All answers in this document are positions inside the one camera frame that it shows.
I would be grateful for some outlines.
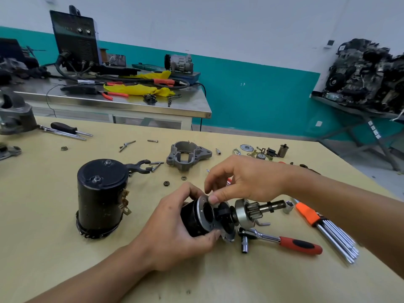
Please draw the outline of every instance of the black fork lever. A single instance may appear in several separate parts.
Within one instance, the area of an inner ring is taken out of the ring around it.
[[[129,171],[129,176],[131,177],[135,172],[141,173],[141,174],[148,174],[152,171],[153,168],[147,167],[146,169],[140,168],[141,165],[144,163],[149,164],[150,161],[148,159],[144,159],[139,161],[138,163],[127,163],[125,166],[128,168]]]

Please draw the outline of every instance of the beige tabletop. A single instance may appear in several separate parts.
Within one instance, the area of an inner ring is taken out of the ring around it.
[[[52,121],[37,117],[38,124],[45,126]],[[290,148],[286,157],[274,161],[304,163],[330,178],[393,197],[315,142],[66,119],[63,122],[94,137],[79,141],[39,130],[0,136],[0,141],[23,151],[18,157],[0,161],[1,302],[30,299],[129,243],[159,200],[183,183],[182,175],[203,188],[206,169],[243,143],[278,149],[287,142]],[[136,143],[118,153],[120,145],[134,139]],[[79,235],[75,224],[76,175],[84,163],[98,158],[122,163],[165,161],[170,146],[182,140],[212,150],[213,157],[200,161],[186,173],[166,164],[154,173],[135,173],[127,188],[132,214],[124,216],[118,229],[105,239],[84,239]],[[62,146],[67,146],[68,151],[61,151]],[[221,150],[221,156],[215,154],[215,148]],[[164,181],[171,185],[163,186]],[[277,244],[254,241],[244,255],[239,238],[233,243],[220,241],[205,256],[185,261],[168,272],[147,275],[124,302],[403,302],[403,280],[365,248],[358,247],[359,258],[347,266],[297,211],[289,215],[282,211],[267,213],[262,220],[272,224],[259,230],[320,244],[323,253],[312,257]]]

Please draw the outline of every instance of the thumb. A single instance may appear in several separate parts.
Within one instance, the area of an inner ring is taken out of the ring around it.
[[[194,244],[192,245],[192,254],[205,254],[213,249],[215,242],[220,237],[220,230],[214,229],[208,234],[201,235],[194,238]]]
[[[235,198],[246,198],[247,196],[244,194],[244,189],[240,184],[232,184],[216,190],[209,196],[208,200],[210,204],[216,204]]]

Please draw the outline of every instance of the floor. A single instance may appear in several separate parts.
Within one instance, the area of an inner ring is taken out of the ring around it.
[[[193,130],[199,130],[199,128],[199,125],[192,125]],[[304,137],[240,131],[212,126],[202,126],[202,131],[258,137],[309,140]],[[356,147],[353,142],[348,141],[328,141],[327,144],[329,144],[336,153],[344,153]],[[396,156],[394,156],[394,158],[396,159],[397,163],[399,163],[401,170],[404,170],[404,160]],[[345,157],[344,160],[369,178],[374,179],[380,186],[386,188],[392,194],[404,201],[404,174],[400,175],[396,171],[393,171],[389,163],[369,152],[360,152],[355,155]]]

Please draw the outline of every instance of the white wall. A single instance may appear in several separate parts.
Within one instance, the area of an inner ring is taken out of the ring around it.
[[[52,33],[49,9],[75,5],[99,39],[320,72],[338,46],[366,38],[404,52],[404,0],[2,0],[0,25]],[[329,40],[332,49],[325,49]]]

